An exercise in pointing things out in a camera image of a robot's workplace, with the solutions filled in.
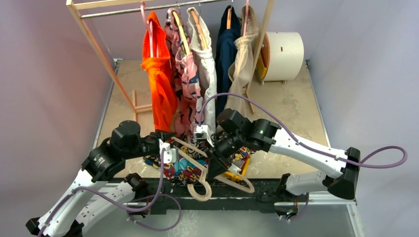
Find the white items in bin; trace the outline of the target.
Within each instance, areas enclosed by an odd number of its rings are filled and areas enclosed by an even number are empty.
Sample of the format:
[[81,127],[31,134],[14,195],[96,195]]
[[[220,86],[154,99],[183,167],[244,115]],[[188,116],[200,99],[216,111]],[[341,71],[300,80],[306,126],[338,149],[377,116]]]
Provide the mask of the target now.
[[227,171],[231,173],[232,175],[236,175],[236,176],[242,175],[242,169],[233,162],[231,163]]

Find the orange wooden hanger navy shorts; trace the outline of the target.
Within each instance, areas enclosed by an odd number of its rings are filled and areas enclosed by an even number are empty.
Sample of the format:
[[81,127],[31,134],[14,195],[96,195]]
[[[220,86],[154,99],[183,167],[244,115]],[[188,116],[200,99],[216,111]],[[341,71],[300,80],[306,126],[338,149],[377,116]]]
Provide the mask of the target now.
[[227,11],[226,29],[231,29],[232,8],[233,6],[230,5]]

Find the white shorts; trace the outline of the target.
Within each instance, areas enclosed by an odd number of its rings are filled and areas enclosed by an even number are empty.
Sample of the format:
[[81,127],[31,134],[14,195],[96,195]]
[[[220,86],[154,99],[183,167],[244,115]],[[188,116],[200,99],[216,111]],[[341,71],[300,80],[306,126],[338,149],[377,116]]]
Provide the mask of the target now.
[[[196,10],[196,13],[199,16],[200,24],[203,29],[207,44],[208,50],[202,50],[201,42],[198,35],[198,31],[195,25],[195,21],[191,15],[191,10]],[[215,69],[215,60],[211,48],[211,37],[210,32],[207,28],[202,17],[199,15],[199,12],[196,8],[190,7],[187,9],[188,21],[187,21],[187,31],[190,37],[190,49],[194,56],[195,64],[198,67],[199,72],[199,83],[201,86],[201,94],[204,97],[203,104],[206,106],[203,109],[203,122],[202,124],[207,125],[211,133],[215,133],[216,130],[216,118],[215,118],[215,99],[208,100],[210,97],[214,96],[217,93],[216,83],[216,69]]]

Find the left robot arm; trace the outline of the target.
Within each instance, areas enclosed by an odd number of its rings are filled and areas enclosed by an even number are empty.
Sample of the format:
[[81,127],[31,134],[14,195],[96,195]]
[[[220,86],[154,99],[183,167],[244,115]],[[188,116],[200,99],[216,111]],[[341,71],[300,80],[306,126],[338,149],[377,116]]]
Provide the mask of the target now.
[[155,195],[148,194],[148,184],[137,173],[130,173],[110,192],[104,188],[132,158],[170,153],[174,132],[155,130],[140,135],[140,124],[125,120],[109,138],[94,148],[82,163],[74,181],[59,201],[43,216],[28,220],[26,228],[37,237],[82,237],[91,227],[117,207],[129,212],[143,212],[160,195],[159,180]]

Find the white cylindrical drum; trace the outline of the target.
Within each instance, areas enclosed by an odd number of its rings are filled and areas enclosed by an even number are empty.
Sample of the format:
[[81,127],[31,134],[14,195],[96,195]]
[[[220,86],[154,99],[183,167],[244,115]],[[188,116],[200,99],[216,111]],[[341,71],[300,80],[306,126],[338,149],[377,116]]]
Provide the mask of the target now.
[[298,32],[266,32],[256,63],[263,85],[296,78],[304,61],[304,44]]

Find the pink hanger under orange shorts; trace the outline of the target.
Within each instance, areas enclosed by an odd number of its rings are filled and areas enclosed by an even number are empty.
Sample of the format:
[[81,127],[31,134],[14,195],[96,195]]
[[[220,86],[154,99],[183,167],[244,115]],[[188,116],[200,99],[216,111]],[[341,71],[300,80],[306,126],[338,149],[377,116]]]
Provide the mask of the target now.
[[142,16],[143,23],[149,34],[149,47],[150,47],[150,57],[154,57],[158,54],[158,51],[154,50],[154,42],[153,42],[153,22],[148,21],[145,16],[145,3],[142,1],[140,3],[140,12]]

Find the beige shorts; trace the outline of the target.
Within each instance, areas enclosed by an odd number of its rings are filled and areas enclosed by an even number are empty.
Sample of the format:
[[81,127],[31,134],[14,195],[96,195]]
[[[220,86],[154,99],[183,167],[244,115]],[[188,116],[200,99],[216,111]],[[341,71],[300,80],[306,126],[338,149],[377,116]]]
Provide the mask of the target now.
[[247,33],[244,37],[242,36],[244,11],[245,9],[243,6],[242,17],[239,18],[241,23],[241,36],[234,41],[237,48],[237,54],[234,64],[230,66],[228,71],[229,79],[232,82],[229,93],[237,95],[242,95],[243,87],[253,78],[254,70],[252,67],[254,63],[254,56],[252,48],[259,33],[257,17],[254,9],[249,5]]

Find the pink hanger under beige shorts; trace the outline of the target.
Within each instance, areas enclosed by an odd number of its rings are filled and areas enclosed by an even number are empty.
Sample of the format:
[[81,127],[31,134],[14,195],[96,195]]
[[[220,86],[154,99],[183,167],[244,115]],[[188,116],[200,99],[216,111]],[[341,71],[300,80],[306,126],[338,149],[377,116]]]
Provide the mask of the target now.
[[242,36],[244,37],[247,33],[247,25],[248,25],[248,16],[249,16],[249,0],[246,0],[246,4],[244,6],[244,16],[243,16],[243,30],[242,30]]

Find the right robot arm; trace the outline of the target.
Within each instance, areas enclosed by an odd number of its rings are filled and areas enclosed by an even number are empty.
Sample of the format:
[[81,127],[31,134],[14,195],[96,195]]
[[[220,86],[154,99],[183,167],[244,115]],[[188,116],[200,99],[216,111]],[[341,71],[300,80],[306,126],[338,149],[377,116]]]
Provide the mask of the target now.
[[355,199],[360,168],[360,151],[333,149],[287,133],[284,127],[266,119],[250,121],[238,111],[226,109],[217,122],[226,132],[205,148],[209,159],[207,179],[211,180],[227,171],[232,155],[240,148],[285,155],[317,169],[306,174],[285,174],[281,177],[277,194],[289,201],[309,192],[328,191],[342,199]]

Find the wooden clothes rack frame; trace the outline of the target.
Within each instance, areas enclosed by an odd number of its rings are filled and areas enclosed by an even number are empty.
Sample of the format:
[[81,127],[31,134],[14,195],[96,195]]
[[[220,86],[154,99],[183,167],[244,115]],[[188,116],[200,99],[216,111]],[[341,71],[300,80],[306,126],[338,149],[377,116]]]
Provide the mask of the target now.
[[[95,51],[96,55],[102,62],[108,75],[111,77],[113,82],[117,84],[120,91],[123,93],[123,96],[125,97],[128,105],[130,106],[131,111],[133,112],[133,120],[135,121],[137,121],[138,114],[150,112],[152,110],[152,105],[151,104],[140,105],[140,106],[137,105],[137,94],[135,90],[132,92],[132,99],[129,97],[128,93],[126,92],[120,80],[118,79],[116,73],[114,72],[115,71],[114,66],[111,66],[111,64],[107,61],[103,50],[100,48],[97,40],[95,39],[94,35],[89,29],[87,23],[85,22],[85,19],[140,12],[142,15],[144,15],[143,19],[146,20],[145,14],[144,14],[145,11],[165,9],[165,8],[171,8],[171,7],[180,8],[182,6],[188,6],[188,5],[194,5],[194,4],[201,5],[205,3],[220,2],[223,0],[194,0],[194,1],[181,2],[181,3],[145,7],[145,2],[147,1],[150,1],[150,0],[99,0],[99,1],[82,2],[82,3],[74,3],[73,0],[66,1],[66,6],[68,10],[70,11],[71,15],[73,16],[76,23],[80,27],[81,31],[85,35],[86,39],[90,43],[91,47]],[[111,7],[111,6],[116,6],[116,5],[134,4],[134,3],[139,3],[140,8],[118,10],[118,11],[112,11],[112,12],[101,12],[101,13],[87,14],[87,15],[80,14],[80,10]],[[253,50],[253,57],[255,60],[252,66],[253,75],[255,74],[255,71],[256,71],[257,59],[260,55],[260,51],[263,45],[263,40],[265,38],[266,29],[269,23],[269,19],[272,13],[274,3],[275,3],[275,0],[268,0],[266,3],[262,25],[259,31],[258,38],[255,41],[255,48]]]

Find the yellow plastic bin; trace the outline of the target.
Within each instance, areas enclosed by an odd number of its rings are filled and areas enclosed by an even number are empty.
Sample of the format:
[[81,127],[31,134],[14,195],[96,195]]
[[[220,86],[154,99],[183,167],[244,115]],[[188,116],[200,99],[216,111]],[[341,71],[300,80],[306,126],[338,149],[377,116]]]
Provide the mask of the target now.
[[240,175],[242,176],[245,175],[248,169],[249,163],[250,163],[250,158],[234,160],[231,165],[231,168],[233,168],[233,172],[226,171],[221,174],[221,177],[226,178],[236,183],[243,181],[243,178],[241,178]]

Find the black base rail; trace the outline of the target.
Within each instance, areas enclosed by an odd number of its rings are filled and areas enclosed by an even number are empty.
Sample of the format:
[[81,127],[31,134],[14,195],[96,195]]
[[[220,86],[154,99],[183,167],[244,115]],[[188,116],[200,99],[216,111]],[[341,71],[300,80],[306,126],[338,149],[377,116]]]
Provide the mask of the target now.
[[212,196],[208,201],[200,202],[192,198],[187,188],[180,182],[165,180],[161,192],[177,199],[179,205],[168,197],[159,197],[151,208],[152,215],[164,215],[169,210],[202,210],[202,211],[259,211],[260,213],[286,213],[289,209],[301,211],[304,205],[346,205],[354,200],[335,197],[328,192],[313,192],[308,195],[291,197],[279,194],[279,179],[251,179],[255,192],[242,192],[219,181],[211,182]]

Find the pink patterned shorts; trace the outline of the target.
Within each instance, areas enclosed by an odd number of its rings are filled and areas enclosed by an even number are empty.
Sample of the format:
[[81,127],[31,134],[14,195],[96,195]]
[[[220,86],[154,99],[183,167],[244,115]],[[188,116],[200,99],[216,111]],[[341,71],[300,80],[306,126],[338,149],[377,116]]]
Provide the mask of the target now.
[[190,54],[184,54],[181,44],[179,29],[175,23],[172,11],[176,10],[187,37],[190,47],[190,38],[186,33],[186,27],[180,12],[175,8],[169,8],[165,21],[166,43],[171,55],[170,66],[172,70],[172,82],[174,83],[177,97],[177,111],[174,120],[174,129],[177,137],[191,136],[194,127],[199,121],[199,112],[202,109],[203,97],[199,83],[198,67],[195,64],[192,50]]

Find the colourful comic print shorts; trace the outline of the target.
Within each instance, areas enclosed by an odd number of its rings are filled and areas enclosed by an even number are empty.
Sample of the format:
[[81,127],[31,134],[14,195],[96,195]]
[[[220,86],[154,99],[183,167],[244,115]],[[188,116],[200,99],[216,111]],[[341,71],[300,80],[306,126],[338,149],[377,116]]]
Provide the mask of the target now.
[[[205,147],[205,142],[194,141],[192,135],[183,136],[182,139],[184,142],[196,147],[197,149],[200,149],[201,151],[203,151],[203,148]],[[203,155],[177,142],[173,142],[173,144],[178,146],[180,150],[182,150],[184,153],[196,160],[199,164],[208,167],[208,159],[205,158]],[[238,171],[241,175],[245,175],[247,166],[249,165],[250,159],[252,158],[254,153],[255,151],[247,147],[241,147],[236,153],[234,153],[234,155],[231,156],[234,165],[241,169]],[[147,165],[150,165],[156,169],[161,168],[160,158],[148,156],[144,157],[143,160]],[[179,160],[175,163],[169,163],[164,165],[164,176],[171,181],[177,179],[181,181],[184,185],[189,183],[194,185],[198,184],[198,178],[200,177],[200,175],[201,170],[199,170],[195,165],[193,165],[190,161],[188,161],[182,156],[180,156]],[[242,178],[240,178],[237,175],[233,175],[231,172],[225,172],[222,175],[234,182],[242,181]]]

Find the navy blue shorts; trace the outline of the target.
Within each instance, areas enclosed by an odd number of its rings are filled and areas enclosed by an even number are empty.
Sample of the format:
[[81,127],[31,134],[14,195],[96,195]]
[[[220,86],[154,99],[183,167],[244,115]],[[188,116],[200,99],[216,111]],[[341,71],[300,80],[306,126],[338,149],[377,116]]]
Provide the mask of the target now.
[[241,36],[241,24],[234,7],[232,8],[231,29],[226,29],[228,8],[229,6],[227,6],[221,18],[216,42],[215,69],[217,93],[226,93],[230,89],[232,82],[229,79],[228,70],[234,63],[237,54],[234,41]]

